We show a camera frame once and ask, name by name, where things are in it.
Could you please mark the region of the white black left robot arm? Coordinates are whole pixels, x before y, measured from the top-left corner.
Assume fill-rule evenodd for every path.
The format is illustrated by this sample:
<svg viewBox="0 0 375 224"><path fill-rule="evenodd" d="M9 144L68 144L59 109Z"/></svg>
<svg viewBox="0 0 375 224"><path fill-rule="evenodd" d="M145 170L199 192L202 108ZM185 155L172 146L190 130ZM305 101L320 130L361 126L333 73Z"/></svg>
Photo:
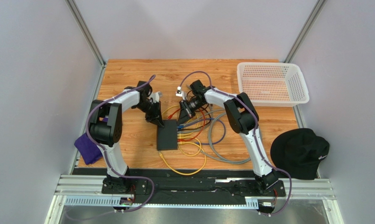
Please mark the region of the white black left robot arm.
<svg viewBox="0 0 375 224"><path fill-rule="evenodd" d="M140 81L137 87L126 88L112 98L92 102L85 125L86 134L102 153L109 177L123 181L133 178L119 146L123 113L137 108L145 113L146 122L164 127L161 97L162 93L154 92L149 82Z"/></svg>

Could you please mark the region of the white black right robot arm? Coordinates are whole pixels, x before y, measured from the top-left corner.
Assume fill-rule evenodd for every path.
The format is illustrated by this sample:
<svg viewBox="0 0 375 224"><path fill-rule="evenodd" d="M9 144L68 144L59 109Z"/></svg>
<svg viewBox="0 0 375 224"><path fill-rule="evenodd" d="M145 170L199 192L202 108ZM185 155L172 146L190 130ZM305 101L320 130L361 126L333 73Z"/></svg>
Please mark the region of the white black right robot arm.
<svg viewBox="0 0 375 224"><path fill-rule="evenodd" d="M213 86L204 86L200 80L190 85L193 97L188 100L181 86L177 87L176 96L180 101L181 112L179 123L191 118L196 110L205 104L213 104L223 108L229 125L239 134L249 152L253 165L253 172L259 185L268 189L278 181L276 168L271 165L261 138L259 136L259 116L246 93L231 94L223 92Z"/></svg>

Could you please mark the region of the black network switch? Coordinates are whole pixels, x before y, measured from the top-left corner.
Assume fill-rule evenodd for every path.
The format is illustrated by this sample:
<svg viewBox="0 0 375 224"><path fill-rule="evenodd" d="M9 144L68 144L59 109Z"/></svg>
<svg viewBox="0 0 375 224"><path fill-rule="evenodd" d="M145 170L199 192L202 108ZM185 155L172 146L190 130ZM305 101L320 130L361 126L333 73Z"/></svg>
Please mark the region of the black network switch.
<svg viewBox="0 0 375 224"><path fill-rule="evenodd" d="M157 127L157 150L177 150L178 137L177 137L177 120L169 119L164 120L164 127Z"/></svg>

